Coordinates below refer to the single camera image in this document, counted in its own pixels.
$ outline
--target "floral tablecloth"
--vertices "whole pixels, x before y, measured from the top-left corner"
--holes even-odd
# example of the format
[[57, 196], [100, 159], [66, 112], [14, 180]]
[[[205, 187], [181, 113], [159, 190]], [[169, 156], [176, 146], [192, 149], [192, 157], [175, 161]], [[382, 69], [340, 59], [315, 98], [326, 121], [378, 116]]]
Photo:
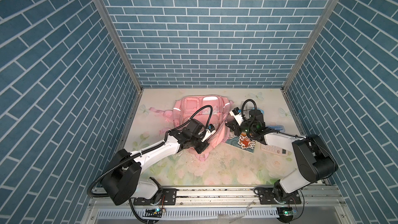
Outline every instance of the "floral tablecloth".
[[[125, 149], [138, 150], [162, 140], [163, 129], [173, 124], [149, 108], [172, 109], [176, 100], [188, 95], [225, 96], [239, 108], [246, 99], [253, 99], [264, 110], [266, 124], [280, 124], [287, 133], [299, 133], [278, 89], [145, 89]], [[251, 153], [221, 143], [204, 162], [183, 150], [157, 162], [142, 177], [154, 177], [162, 185], [258, 185], [273, 184], [296, 167], [291, 152], [287, 156], [274, 155], [262, 151], [257, 143]]]

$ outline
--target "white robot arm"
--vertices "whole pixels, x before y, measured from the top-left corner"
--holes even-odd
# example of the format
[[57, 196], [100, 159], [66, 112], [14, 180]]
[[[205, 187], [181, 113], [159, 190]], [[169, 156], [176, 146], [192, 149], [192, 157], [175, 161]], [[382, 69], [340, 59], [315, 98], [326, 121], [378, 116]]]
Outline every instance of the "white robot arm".
[[[254, 104], [254, 109], [249, 111], [249, 118], [246, 119], [243, 109], [249, 101]], [[246, 132], [251, 140], [281, 147], [295, 155], [298, 168], [274, 184], [273, 193], [276, 201], [287, 201], [296, 190], [329, 177], [338, 169], [325, 142], [319, 136], [290, 135], [266, 127], [263, 114], [253, 100], [246, 100], [241, 109], [236, 107], [230, 115], [235, 119], [226, 123], [226, 126], [233, 130], [236, 136]]]
[[[293, 152], [298, 169], [278, 180], [274, 184], [273, 195], [277, 202], [285, 202], [296, 190], [330, 176], [337, 170], [327, 146], [316, 135], [297, 136], [281, 133], [265, 126], [262, 113], [255, 109], [249, 112], [249, 118], [245, 118], [238, 108], [230, 114], [235, 120], [226, 123], [226, 126], [238, 136], [246, 132], [247, 137], [262, 144], [275, 145], [287, 151]], [[195, 148], [200, 154], [209, 145], [206, 139], [215, 133], [213, 125], [207, 122], [206, 126], [193, 119], [189, 120], [171, 131], [166, 132], [165, 139], [147, 147], [145, 150], [127, 152], [125, 149], [118, 151], [105, 173], [99, 176], [87, 189], [91, 197], [111, 197], [115, 205], [120, 205], [133, 198], [149, 199], [152, 204], [159, 202], [162, 186], [154, 178], [140, 180], [140, 174], [154, 163], [163, 158], [176, 154], [189, 147]], [[101, 182], [107, 194], [92, 192], [93, 187]]]

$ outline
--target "metal rail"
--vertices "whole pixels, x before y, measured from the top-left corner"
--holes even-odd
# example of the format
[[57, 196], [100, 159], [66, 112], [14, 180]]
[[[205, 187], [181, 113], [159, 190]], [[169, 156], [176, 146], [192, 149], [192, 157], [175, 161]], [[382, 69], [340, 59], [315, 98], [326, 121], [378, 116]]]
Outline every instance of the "metal rail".
[[117, 34], [115, 26], [112, 23], [111, 17], [109, 16], [108, 11], [106, 10], [105, 4], [103, 3], [102, 0], [93, 0], [93, 2], [98, 10], [99, 15], [101, 16], [103, 23], [105, 24], [106, 29], [109, 32], [110, 37], [112, 38], [112, 41], [113, 41], [113, 43], [117, 49], [117, 52], [119, 53], [124, 65], [127, 69], [127, 72], [129, 73], [129, 75], [131, 77], [132, 82], [134, 83], [135, 87], [137, 88], [137, 91], [140, 93], [142, 91], [140, 81], [138, 80], [137, 76], [135, 75], [134, 70], [132, 69], [129, 57], [127, 56], [126, 50], [124, 49], [124, 47], [122, 45], [119, 35]]
[[328, 2], [326, 3], [325, 8], [324, 8], [321, 16], [318, 19], [318, 22], [316, 23], [313, 31], [311, 32], [310, 36], [308, 37], [306, 44], [304, 44], [304, 47], [302, 48], [301, 53], [298, 56], [297, 61], [294, 64], [291, 72], [287, 76], [286, 81], [282, 85], [282, 89], [284, 91], [286, 91], [289, 88], [294, 77], [296, 76], [297, 72], [299, 71], [301, 65], [304, 63], [305, 59], [307, 58], [308, 53], [312, 49], [312, 46], [314, 45], [316, 39], [318, 38], [319, 34], [321, 33], [327, 20], [329, 19], [330, 15], [332, 14], [338, 1], [339, 0], [328, 0]]
[[[242, 208], [249, 203], [252, 209], [264, 207], [286, 207], [285, 205], [261, 205], [258, 196], [254, 193], [255, 187], [273, 187], [273, 185], [234, 185], [234, 186], [165, 186], [177, 189], [176, 205], [167, 206], [170, 210], [192, 208]], [[103, 188], [97, 188], [97, 193], [104, 193]], [[336, 207], [339, 213], [345, 213], [347, 206], [337, 186], [314, 184], [302, 189], [306, 207]], [[110, 198], [92, 198], [87, 208], [83, 224], [91, 224], [103, 210], [130, 211], [128, 203], [115, 206]]]
[[126, 140], [127, 140], [127, 136], [129, 134], [130, 128], [132, 126], [132, 121], [134, 120], [134, 116], [137, 113], [138, 106], [140, 104], [143, 92], [144, 92], [144, 89], [142, 89], [141, 92], [138, 92], [136, 97], [135, 97], [134, 103], [132, 105], [132, 108], [131, 108], [131, 111], [130, 111], [130, 114], [129, 114], [129, 118], [126, 121], [125, 127], [123, 129], [122, 136], [120, 137], [120, 140], [119, 140], [119, 143], [117, 144], [115, 152], [120, 151], [121, 149], [124, 148], [124, 145], [125, 145]]
[[287, 105], [287, 107], [289, 108], [290, 113], [291, 113], [291, 115], [292, 115], [292, 117], [293, 117], [293, 120], [294, 120], [295, 123], [296, 123], [296, 126], [297, 126], [298, 131], [300, 132], [301, 135], [306, 135], [306, 133], [305, 133], [305, 131], [304, 131], [304, 127], [302, 126], [302, 123], [301, 123], [301, 121], [300, 121], [300, 118], [299, 118], [299, 116], [297, 115], [296, 110], [295, 110], [295, 108], [293, 107], [293, 105], [292, 105], [292, 103], [291, 103], [291, 101], [290, 101], [289, 96], [287, 95], [286, 91], [284, 91], [284, 90], [282, 90], [282, 89], [281, 89], [281, 91], [282, 91], [283, 98], [285, 98], [286, 105]]

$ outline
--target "blue brick wall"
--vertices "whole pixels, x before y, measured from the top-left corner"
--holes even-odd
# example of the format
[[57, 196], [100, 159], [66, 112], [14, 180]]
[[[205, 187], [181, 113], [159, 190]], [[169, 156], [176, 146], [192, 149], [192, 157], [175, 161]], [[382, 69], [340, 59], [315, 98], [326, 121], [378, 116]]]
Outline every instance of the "blue brick wall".
[[75, 223], [136, 90], [92, 0], [0, 0], [0, 223]]
[[144, 87], [281, 87], [327, 0], [103, 0]]
[[397, 223], [398, 0], [340, 0], [288, 89], [357, 223]]

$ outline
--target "mounting plate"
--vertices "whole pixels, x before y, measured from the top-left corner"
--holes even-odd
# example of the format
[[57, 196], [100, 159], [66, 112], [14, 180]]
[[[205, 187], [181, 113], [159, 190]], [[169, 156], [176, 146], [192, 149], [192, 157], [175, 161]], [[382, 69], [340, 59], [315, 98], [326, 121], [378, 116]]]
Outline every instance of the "mounting plate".
[[[177, 189], [163, 189], [162, 196], [160, 197], [160, 205], [176, 205]], [[151, 205], [150, 199], [134, 198], [134, 206], [149, 206]]]
[[[271, 204], [280, 204], [274, 199], [272, 190], [273, 188], [263, 188], [257, 187], [256, 190], [258, 191], [258, 198], [260, 200], [261, 205], [271, 205]], [[293, 192], [292, 198], [290, 199], [290, 203], [299, 205], [301, 204], [300, 195], [297, 191]]]

